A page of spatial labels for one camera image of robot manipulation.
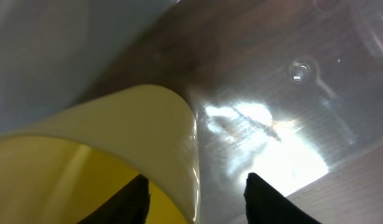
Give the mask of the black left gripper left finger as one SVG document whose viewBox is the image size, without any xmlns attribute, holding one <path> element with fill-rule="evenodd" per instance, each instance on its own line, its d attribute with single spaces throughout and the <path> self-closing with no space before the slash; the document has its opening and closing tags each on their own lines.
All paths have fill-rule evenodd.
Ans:
<svg viewBox="0 0 383 224">
<path fill-rule="evenodd" d="M 78 224 L 145 224 L 150 203 L 149 180 L 139 174 Z"/>
</svg>

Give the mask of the yellow plastic cup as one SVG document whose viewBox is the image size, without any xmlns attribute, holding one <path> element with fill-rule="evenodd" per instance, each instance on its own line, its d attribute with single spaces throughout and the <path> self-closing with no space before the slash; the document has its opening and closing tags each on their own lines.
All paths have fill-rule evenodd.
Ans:
<svg viewBox="0 0 383 224">
<path fill-rule="evenodd" d="M 137 175 L 146 223 L 199 223 L 196 119 L 175 92 L 140 85 L 0 136 L 0 223 L 79 223 Z"/>
</svg>

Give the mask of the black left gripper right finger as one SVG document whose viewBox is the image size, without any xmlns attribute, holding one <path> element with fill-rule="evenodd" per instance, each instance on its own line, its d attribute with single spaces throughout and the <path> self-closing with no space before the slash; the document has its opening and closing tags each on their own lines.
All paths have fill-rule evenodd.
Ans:
<svg viewBox="0 0 383 224">
<path fill-rule="evenodd" d="M 244 191 L 248 224 L 319 224 L 254 172 Z"/>
</svg>

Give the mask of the grey plastic cup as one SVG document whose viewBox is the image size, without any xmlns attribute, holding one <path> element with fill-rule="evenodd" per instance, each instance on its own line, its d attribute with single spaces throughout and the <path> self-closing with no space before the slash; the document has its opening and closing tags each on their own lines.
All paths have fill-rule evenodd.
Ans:
<svg viewBox="0 0 383 224">
<path fill-rule="evenodd" d="M 71 105 L 173 0 L 0 0 L 0 134 Z"/>
</svg>

